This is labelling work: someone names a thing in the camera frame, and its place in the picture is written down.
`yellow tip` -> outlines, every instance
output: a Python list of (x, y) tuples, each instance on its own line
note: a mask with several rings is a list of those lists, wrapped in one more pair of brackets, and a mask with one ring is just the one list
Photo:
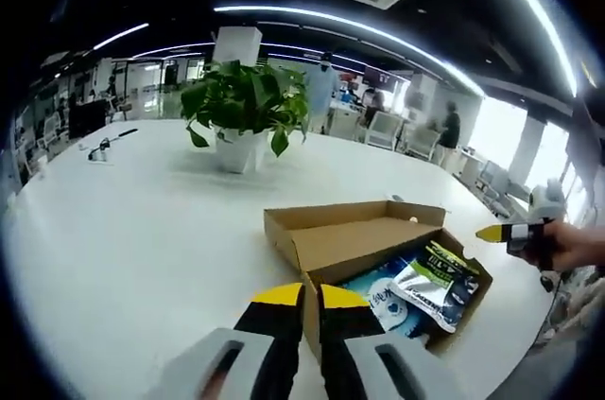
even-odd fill
[(487, 242), (502, 242), (502, 225), (490, 225), (479, 230), (475, 235)]
[(348, 289), (321, 284), (324, 308), (369, 307), (370, 303)]
[(263, 291), (252, 299), (253, 303), (278, 304), (278, 305), (296, 305), (299, 300), (299, 293), (303, 284), (281, 285)]

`potted plant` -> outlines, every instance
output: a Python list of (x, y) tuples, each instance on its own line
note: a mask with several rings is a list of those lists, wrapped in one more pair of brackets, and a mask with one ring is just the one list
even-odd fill
[(181, 94), (182, 115), (192, 143), (208, 147), (192, 127), (194, 121), (215, 129), (216, 152), (223, 167), (235, 173), (262, 163), (268, 134), (279, 157), (297, 127), (306, 136), (308, 105), (303, 74), (269, 65), (250, 67), (239, 61), (214, 64), (213, 70)]

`human hand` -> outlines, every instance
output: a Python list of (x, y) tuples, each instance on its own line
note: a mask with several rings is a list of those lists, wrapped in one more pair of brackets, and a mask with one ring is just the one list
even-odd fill
[[(590, 244), (585, 230), (561, 220), (554, 220), (544, 226), (544, 237), (551, 237), (557, 246), (552, 253), (553, 270), (562, 272), (592, 264), (595, 247)], [(532, 258), (527, 250), (521, 251), (520, 255), (529, 264), (538, 266), (538, 260)]]

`cardboard box lid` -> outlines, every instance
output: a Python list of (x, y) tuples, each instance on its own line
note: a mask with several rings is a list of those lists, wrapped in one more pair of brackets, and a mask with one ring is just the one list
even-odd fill
[(444, 219), (445, 210), (433, 206), (369, 201), (267, 209), (265, 232), (295, 268), (306, 271), (426, 235)]

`white robot part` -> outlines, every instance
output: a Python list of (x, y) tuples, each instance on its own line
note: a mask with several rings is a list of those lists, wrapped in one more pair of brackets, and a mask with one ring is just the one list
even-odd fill
[(541, 222), (544, 218), (563, 219), (565, 217), (565, 195), (562, 184), (550, 179), (546, 185), (536, 185), (529, 195), (527, 221)]

